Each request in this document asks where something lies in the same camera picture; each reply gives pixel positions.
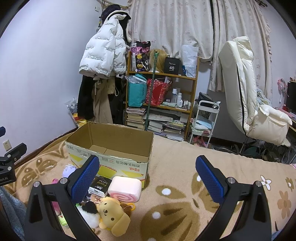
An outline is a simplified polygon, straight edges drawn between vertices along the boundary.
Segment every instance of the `white dot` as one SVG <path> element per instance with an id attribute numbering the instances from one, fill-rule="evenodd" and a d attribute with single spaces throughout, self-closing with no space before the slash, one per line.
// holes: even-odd
<path id="1" fill-rule="evenodd" d="M 160 212 L 154 212 L 154 213 L 152 213 L 152 217 L 154 219 L 160 219 Z"/>
<path id="2" fill-rule="evenodd" d="M 161 191 L 161 193 L 163 194 L 163 195 L 170 195 L 170 193 L 171 193 L 171 190 L 170 189 L 168 189 L 168 188 L 165 188 L 165 189 L 163 189 L 162 191 Z"/>

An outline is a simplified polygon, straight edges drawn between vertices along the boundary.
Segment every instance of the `yellow dog plush toy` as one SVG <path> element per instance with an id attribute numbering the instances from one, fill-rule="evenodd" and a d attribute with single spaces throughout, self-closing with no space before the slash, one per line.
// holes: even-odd
<path id="1" fill-rule="evenodd" d="M 130 217 L 124 212 L 120 202 L 112 197 L 101 198 L 101 203 L 96 205 L 101 216 L 99 227 L 107 229 L 116 237 L 126 233 L 131 222 Z"/>

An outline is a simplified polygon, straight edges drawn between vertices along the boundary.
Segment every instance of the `brown floral blanket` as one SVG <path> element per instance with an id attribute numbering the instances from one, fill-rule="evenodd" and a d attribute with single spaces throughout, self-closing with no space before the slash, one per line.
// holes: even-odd
<path id="1" fill-rule="evenodd" d="M 17 181 L 6 188 L 27 203 L 34 181 L 50 184 L 61 178 L 71 163 L 64 140 L 55 141 L 36 158 L 16 169 Z M 296 170 L 293 166 L 270 163 L 154 137 L 149 176 L 140 200 L 135 203 L 127 233 L 120 238 L 97 228 L 101 240 L 192 241 L 201 233 L 219 205 L 214 203 L 195 170 L 195 160 L 205 155 L 214 167 L 238 182 L 264 185 L 271 213 L 272 232 L 284 227 L 296 207 Z M 242 203 L 225 230 L 229 234 Z M 65 232 L 72 236 L 70 229 Z"/>

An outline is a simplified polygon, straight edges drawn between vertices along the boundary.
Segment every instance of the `computer monitor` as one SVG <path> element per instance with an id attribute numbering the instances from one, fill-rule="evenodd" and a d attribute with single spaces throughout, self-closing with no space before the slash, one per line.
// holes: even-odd
<path id="1" fill-rule="evenodd" d="M 296 82 L 288 82 L 286 107 L 296 112 Z"/>

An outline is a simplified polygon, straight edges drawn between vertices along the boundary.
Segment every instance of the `white rolling cart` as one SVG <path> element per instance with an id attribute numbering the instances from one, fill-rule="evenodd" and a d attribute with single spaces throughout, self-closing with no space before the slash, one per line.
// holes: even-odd
<path id="1" fill-rule="evenodd" d="M 209 142 L 210 142 L 211 137 L 212 137 L 212 135 L 213 135 L 213 130 L 214 130 L 214 127 L 215 127 L 215 124 L 216 124 L 216 121 L 217 121 L 217 117 L 218 117 L 218 113 L 219 113 L 219 110 L 220 110 L 220 106 L 218 107 L 218 109 L 214 109 L 214 108 L 209 108 L 209 107 L 202 106 L 202 103 L 214 104 L 214 102 L 205 101 L 205 100 L 201 100 L 201 101 L 199 102 L 198 107 L 197 107 L 197 114 L 196 114 L 196 117 L 195 117 L 195 119 L 194 119 L 195 121 L 193 122 L 193 124 L 192 124 L 193 126 L 192 126 L 192 128 L 191 128 L 191 130 L 192 130 L 192 134 L 191 134 L 191 137 L 190 137 L 190 141 L 189 141 L 189 143 L 191 143 L 193 135 L 198 135 L 198 136 L 208 137 L 209 140 L 208 140 L 208 142 L 207 142 L 207 146 L 206 146 L 206 148 L 208 148 L 208 146 L 209 146 Z M 204 111 L 208 111 L 208 112 L 211 112 L 211 113 L 216 114 L 215 121 L 214 121 L 214 124 L 213 124 L 213 128 L 212 128 L 212 130 L 211 130 L 211 132 L 210 132 L 209 134 L 204 133 L 203 130 L 196 130 L 196 129 L 195 129 L 196 118 L 197 118 L 198 113 L 199 113 L 200 110 L 204 110 Z"/>

